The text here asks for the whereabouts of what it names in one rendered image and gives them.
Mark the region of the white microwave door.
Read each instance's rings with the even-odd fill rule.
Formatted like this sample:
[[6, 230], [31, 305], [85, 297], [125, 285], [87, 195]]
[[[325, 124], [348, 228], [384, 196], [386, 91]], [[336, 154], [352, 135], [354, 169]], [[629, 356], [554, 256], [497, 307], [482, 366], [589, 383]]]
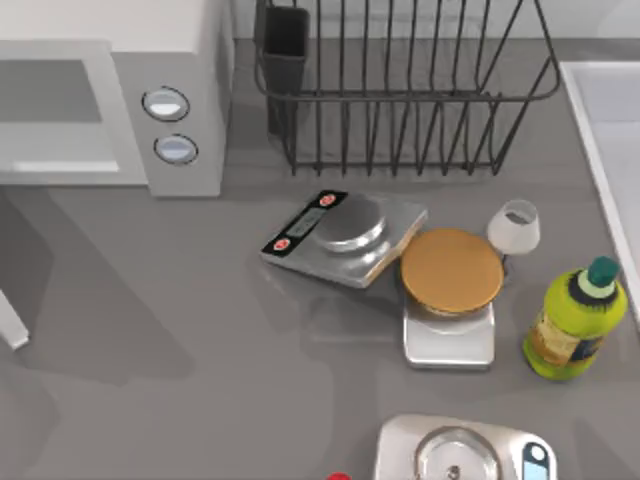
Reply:
[[0, 290], [0, 337], [13, 351], [26, 346], [30, 340], [28, 329], [2, 290]]

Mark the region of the black cutlery holder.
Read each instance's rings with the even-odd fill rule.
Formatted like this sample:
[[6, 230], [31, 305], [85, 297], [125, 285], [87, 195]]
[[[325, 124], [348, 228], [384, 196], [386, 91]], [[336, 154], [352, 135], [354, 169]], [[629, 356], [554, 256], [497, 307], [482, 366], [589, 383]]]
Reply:
[[297, 106], [308, 58], [309, 12], [256, 1], [254, 41], [266, 84], [268, 132], [283, 135]]

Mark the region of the microwave knob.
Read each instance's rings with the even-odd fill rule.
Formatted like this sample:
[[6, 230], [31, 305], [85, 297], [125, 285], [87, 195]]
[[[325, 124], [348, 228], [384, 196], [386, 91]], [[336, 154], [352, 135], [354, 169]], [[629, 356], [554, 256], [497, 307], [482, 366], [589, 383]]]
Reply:
[[181, 91], [168, 86], [145, 92], [142, 107], [150, 117], [160, 122], [178, 122], [190, 111], [188, 98]]
[[187, 136], [173, 134], [154, 141], [156, 156], [170, 165], [188, 165], [199, 154], [197, 144]]

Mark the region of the silver scale with black panel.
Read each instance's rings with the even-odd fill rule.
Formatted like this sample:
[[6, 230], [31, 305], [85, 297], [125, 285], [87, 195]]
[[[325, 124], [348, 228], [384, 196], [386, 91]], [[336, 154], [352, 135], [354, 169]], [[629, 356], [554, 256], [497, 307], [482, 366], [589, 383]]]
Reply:
[[270, 264], [356, 289], [398, 259], [428, 219], [426, 206], [325, 189], [311, 197], [262, 246]]

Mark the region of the scale with wooden round plate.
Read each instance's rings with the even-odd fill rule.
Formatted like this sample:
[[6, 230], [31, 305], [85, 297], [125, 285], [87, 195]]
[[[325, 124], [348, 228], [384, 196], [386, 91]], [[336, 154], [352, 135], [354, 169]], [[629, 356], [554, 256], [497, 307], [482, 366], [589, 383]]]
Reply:
[[409, 364], [485, 370], [495, 359], [493, 301], [504, 284], [489, 242], [456, 228], [417, 234], [401, 256], [403, 347]]

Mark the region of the pale microwave oven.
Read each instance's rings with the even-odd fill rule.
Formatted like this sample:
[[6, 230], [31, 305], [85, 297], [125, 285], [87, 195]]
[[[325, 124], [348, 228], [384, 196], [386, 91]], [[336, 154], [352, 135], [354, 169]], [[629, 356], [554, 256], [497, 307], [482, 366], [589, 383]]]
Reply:
[[[234, 57], [230, 0], [0, 0], [0, 185], [217, 196]], [[162, 86], [188, 98], [182, 120], [144, 111]], [[156, 156], [173, 134], [194, 162]]]

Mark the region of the silver scale with blue display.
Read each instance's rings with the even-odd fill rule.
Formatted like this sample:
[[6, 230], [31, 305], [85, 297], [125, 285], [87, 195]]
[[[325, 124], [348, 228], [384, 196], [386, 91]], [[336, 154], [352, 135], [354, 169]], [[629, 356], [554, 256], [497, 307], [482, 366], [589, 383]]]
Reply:
[[372, 480], [558, 480], [541, 437], [501, 425], [401, 414], [378, 436]]

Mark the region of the white cup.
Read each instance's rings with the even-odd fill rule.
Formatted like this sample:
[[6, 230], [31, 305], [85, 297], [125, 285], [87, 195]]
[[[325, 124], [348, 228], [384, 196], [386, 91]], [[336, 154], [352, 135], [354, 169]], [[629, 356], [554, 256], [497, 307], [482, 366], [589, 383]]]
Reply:
[[537, 208], [529, 201], [506, 202], [492, 217], [487, 227], [489, 242], [502, 255], [526, 255], [540, 242]]

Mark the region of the green bottle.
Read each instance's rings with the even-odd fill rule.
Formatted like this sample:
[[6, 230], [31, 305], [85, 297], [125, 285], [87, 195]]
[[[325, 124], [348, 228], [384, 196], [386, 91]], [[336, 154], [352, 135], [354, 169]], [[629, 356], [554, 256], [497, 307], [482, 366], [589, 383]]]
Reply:
[[535, 373], [566, 381], [589, 369], [628, 309], [619, 271], [615, 260], [600, 256], [551, 282], [522, 342], [524, 357]]

